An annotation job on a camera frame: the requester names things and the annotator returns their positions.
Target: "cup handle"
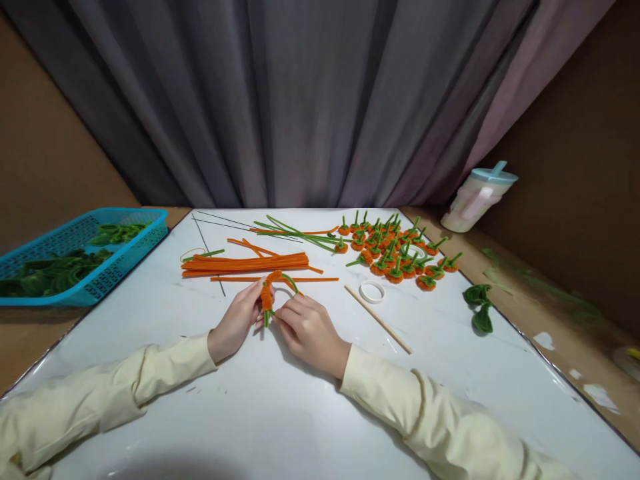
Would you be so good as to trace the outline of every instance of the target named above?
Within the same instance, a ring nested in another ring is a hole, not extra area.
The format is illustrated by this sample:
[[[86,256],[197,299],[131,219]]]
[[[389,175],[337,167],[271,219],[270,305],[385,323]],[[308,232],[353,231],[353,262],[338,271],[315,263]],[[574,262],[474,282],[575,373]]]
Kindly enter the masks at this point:
[[[488,200],[488,198],[491,196],[492,193],[493,193],[492,188],[482,187],[482,189],[480,190],[480,192],[478,192],[475,198],[473,198],[467,204],[465,209],[462,210],[462,214],[460,214],[460,218],[462,218],[462,220],[471,220],[473,216],[480,211],[480,208],[485,204],[485,201]]]

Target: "person's left hand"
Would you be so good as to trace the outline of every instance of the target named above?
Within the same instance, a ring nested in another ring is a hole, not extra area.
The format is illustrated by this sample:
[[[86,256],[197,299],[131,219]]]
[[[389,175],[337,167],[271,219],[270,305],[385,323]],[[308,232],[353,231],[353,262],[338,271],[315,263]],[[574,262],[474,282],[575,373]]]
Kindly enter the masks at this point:
[[[216,328],[209,332],[207,346],[214,363],[219,363],[238,351],[247,338],[251,326],[262,312],[260,292],[266,277],[252,283],[238,293]]]

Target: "tape roll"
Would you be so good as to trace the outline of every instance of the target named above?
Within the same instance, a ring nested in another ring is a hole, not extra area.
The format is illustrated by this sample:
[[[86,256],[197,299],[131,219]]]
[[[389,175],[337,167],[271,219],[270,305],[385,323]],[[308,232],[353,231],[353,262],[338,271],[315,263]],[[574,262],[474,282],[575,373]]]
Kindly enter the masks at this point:
[[[364,287],[367,285],[370,285],[376,288],[378,292],[380,292],[380,298],[372,298],[368,296],[364,289]],[[380,303],[385,298],[385,288],[382,285],[380,285],[378,282],[373,280],[365,280],[364,282],[362,282],[362,284],[360,284],[359,290],[360,290],[360,296],[362,296],[362,298],[364,298],[364,300],[368,301],[369,303]]]

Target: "wooden stick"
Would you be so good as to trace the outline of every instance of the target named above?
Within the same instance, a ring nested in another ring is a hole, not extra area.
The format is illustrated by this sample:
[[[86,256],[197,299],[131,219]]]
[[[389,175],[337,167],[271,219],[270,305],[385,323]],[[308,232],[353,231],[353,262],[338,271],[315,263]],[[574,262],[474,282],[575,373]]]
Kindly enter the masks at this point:
[[[368,311],[371,314],[371,316],[377,320],[377,322],[380,324],[380,326],[382,328],[384,328],[384,330],[386,330],[387,333],[390,334],[390,336],[392,336],[394,340],[396,340],[396,342],[398,342],[398,345],[400,345],[402,348],[404,348],[404,350],[408,354],[412,354],[413,353],[413,350],[411,350],[410,346],[408,346],[400,337],[398,337],[398,334],[396,332],[394,332],[390,326],[387,325],[387,322],[382,320],[382,318],[378,317],[376,312],[374,312],[373,309],[370,306],[368,306],[366,304],[366,302],[364,300],[362,300],[362,298],[360,298],[360,295],[358,295],[356,292],[354,292],[351,289],[351,287],[348,286],[347,284],[345,284],[345,288],[347,289],[347,291],[350,294],[352,294],[353,298],[358,300],[360,305],[362,305],[365,308],[365,310]]]

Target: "cream sleeve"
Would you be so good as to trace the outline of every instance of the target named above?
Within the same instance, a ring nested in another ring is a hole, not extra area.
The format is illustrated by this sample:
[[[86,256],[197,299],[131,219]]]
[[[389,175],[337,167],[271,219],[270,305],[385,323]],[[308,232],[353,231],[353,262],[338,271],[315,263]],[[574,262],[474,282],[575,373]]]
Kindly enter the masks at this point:
[[[216,370],[207,335],[151,345],[0,401],[0,478],[49,478],[50,468],[36,470],[72,442],[135,420],[155,396]]]
[[[394,427],[443,480],[569,480],[569,470],[505,431],[480,405],[351,347],[341,392]]]

